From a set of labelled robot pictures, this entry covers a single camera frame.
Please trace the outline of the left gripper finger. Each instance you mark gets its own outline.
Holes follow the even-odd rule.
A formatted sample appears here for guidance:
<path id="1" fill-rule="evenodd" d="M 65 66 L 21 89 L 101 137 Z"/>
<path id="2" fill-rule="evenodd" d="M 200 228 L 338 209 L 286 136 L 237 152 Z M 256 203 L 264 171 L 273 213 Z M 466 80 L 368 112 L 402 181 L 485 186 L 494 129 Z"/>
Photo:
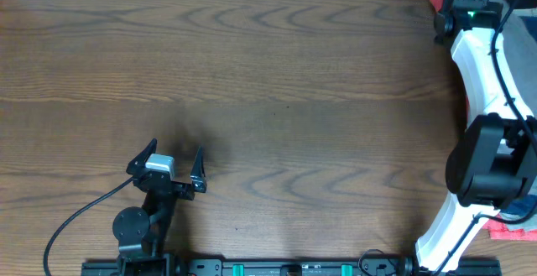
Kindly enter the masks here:
<path id="1" fill-rule="evenodd" d="M 157 148 L 157 139 L 153 138 L 149 144 L 136 155 L 127 165 L 126 173 L 131 176 L 142 176 L 146 173 L 146 162 Z"/>
<path id="2" fill-rule="evenodd" d="M 192 170 L 190 172 L 191 182 L 196 193 L 206 193 L 206 173 L 204 169 L 204 149 L 199 147 Z"/>

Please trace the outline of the grey shorts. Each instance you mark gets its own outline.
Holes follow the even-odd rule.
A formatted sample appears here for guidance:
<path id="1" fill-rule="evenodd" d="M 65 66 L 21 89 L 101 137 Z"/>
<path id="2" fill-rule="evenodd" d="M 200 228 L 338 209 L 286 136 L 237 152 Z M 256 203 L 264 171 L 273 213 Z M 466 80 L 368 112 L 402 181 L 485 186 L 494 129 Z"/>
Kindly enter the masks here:
<path id="1" fill-rule="evenodd" d="M 513 12 L 503 28 L 504 50 L 514 83 L 536 115 L 536 13 Z"/>

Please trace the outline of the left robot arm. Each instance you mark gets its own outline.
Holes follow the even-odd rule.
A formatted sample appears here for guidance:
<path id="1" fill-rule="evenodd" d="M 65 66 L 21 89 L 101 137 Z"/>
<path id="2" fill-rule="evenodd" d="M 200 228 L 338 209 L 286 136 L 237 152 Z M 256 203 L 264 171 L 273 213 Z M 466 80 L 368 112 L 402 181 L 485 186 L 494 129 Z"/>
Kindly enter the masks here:
<path id="1" fill-rule="evenodd" d="M 174 275 L 175 256 L 164 252 L 164 242 L 178 200 L 193 200 L 206 192 L 203 148 L 196 151 L 190 183 L 175 180 L 175 159 L 157 154 L 157 140 L 128 163 L 127 174 L 145 194 L 143 205 L 120 211 L 112 224 L 118 240 L 117 275 Z"/>

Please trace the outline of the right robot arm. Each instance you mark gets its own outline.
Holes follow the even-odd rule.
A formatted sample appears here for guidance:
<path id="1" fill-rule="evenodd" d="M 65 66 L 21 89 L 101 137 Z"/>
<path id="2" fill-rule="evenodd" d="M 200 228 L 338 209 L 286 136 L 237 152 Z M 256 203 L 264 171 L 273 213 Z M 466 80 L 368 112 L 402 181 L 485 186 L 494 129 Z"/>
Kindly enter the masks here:
<path id="1" fill-rule="evenodd" d="M 536 180 L 536 118 L 521 97 L 503 47 L 514 9 L 534 0 L 430 0 L 435 41 L 448 47 L 463 79 L 467 128 L 446 161 L 448 193 L 417 239 L 399 275 L 499 275 L 497 262 L 462 259 L 488 222 L 517 225 L 499 213 L 525 197 Z"/>

